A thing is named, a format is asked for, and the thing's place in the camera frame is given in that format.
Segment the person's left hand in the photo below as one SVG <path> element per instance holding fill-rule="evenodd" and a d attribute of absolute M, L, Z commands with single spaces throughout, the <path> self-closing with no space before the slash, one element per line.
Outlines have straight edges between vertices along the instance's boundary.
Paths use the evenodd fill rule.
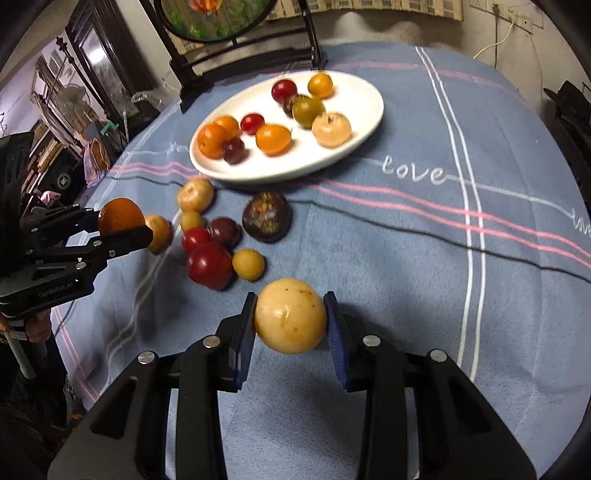
<path fill-rule="evenodd" d="M 25 331 L 28 340 L 34 344 L 46 342 L 52 335 L 50 311 L 45 310 L 36 313 L 24 320 Z"/>

